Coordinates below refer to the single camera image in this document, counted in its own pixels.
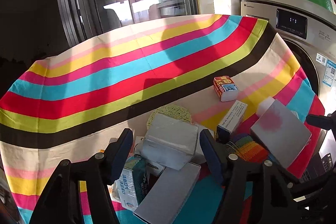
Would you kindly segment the grey box pink stain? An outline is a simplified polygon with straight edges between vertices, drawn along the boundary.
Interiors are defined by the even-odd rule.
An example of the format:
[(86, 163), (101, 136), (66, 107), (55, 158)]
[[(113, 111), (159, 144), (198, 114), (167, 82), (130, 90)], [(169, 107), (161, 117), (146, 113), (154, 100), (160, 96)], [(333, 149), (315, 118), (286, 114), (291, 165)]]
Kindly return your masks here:
[(276, 99), (258, 117), (251, 127), (251, 133), (283, 168), (288, 168), (297, 159), (311, 138), (311, 132), (298, 116)]

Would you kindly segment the teal toothpaste box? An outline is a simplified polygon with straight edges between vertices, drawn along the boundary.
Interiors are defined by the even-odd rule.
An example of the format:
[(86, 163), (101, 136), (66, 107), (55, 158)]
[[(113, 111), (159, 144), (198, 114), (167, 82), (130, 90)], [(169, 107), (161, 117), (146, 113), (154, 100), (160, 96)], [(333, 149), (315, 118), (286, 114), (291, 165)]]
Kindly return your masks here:
[(138, 155), (129, 157), (120, 178), (117, 189), (122, 207), (135, 211), (148, 193), (146, 161)]

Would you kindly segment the long grey blue box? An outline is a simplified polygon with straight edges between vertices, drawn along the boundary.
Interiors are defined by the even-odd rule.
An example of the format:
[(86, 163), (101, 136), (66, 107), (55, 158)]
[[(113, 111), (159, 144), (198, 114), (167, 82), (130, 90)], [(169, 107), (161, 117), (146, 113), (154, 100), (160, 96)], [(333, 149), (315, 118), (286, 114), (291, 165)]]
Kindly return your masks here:
[(145, 223), (173, 223), (199, 178), (201, 166), (188, 162), (182, 169), (166, 167), (133, 214)]

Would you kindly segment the silver grey carton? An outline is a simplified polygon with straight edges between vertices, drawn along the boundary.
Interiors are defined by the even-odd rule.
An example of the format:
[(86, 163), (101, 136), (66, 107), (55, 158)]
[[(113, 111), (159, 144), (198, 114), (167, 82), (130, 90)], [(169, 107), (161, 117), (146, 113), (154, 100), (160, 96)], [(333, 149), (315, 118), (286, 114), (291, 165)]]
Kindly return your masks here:
[(193, 158), (197, 141), (197, 126), (156, 114), (143, 140), (141, 156), (180, 170)]

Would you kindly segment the white foam sponge block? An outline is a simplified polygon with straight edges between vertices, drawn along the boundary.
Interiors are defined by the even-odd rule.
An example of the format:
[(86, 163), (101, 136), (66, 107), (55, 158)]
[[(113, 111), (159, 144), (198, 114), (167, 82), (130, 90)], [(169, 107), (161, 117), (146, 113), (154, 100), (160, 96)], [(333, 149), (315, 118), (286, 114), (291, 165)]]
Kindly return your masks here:
[(256, 115), (260, 118), (269, 109), (273, 102), (273, 97), (267, 97), (265, 100), (260, 102), (256, 110)]

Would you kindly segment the rainbow knitted coaster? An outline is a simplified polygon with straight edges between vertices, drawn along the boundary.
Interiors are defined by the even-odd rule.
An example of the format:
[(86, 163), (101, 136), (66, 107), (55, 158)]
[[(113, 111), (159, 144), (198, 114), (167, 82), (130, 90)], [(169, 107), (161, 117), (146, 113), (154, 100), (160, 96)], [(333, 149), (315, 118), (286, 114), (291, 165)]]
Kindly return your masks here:
[(268, 158), (268, 151), (248, 134), (234, 135), (226, 145), (231, 152), (247, 162), (261, 163)]

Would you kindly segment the white medicine box blue end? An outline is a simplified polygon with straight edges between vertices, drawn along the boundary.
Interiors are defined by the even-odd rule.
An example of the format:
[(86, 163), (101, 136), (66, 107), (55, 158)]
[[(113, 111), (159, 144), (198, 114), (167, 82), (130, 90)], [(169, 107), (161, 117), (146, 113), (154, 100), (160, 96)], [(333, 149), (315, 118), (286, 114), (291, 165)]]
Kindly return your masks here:
[(230, 140), (230, 136), (241, 124), (247, 106), (246, 103), (236, 100), (224, 118), (219, 122), (217, 125), (217, 140), (220, 143), (227, 143)]

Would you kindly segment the gold front-load washing machine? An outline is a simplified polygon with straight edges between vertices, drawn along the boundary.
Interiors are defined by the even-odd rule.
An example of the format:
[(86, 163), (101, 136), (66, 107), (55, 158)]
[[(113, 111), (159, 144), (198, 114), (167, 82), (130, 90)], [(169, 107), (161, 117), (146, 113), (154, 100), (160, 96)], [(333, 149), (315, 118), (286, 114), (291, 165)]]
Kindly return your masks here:
[(321, 100), (335, 96), (335, 14), (308, 0), (240, 0), (241, 15), (267, 20)]

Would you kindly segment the striped colourful tablecloth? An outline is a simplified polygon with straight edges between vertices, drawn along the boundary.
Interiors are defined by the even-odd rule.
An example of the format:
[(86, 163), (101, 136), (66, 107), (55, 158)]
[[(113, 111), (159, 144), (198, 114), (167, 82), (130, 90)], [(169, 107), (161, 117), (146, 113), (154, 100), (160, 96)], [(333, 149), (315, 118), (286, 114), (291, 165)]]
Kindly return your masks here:
[(163, 105), (182, 105), (193, 122), (215, 130), (230, 108), (213, 88), (221, 76), (233, 80), (248, 106), (240, 133), (249, 132), (268, 97), (302, 121), (325, 112), (298, 60), (264, 19), (158, 19), (35, 61), (1, 98), (1, 158), (24, 223), (62, 159), (87, 160), (126, 127), (143, 135), (149, 114)]

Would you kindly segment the red white tissue pack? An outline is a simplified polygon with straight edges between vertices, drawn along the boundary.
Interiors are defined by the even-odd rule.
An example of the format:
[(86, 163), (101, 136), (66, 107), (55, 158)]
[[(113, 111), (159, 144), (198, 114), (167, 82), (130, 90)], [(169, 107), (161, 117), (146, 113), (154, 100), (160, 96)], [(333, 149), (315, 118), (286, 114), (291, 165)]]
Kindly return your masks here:
[(240, 92), (238, 86), (229, 76), (215, 77), (213, 86), (221, 102), (234, 101)]

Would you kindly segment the yellow-green knitted coaster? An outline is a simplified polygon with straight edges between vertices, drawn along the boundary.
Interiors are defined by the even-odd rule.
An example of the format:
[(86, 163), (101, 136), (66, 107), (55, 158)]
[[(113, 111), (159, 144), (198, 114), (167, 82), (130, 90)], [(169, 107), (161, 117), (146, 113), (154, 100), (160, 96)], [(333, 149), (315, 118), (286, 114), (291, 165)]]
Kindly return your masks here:
[(166, 106), (157, 108), (150, 114), (147, 120), (147, 123), (146, 123), (147, 129), (149, 129), (149, 127), (151, 126), (153, 122), (154, 117), (157, 114), (163, 114), (170, 118), (192, 123), (192, 117), (191, 117), (189, 110), (187, 110), (186, 108), (182, 106), (178, 106), (178, 105), (166, 105)]

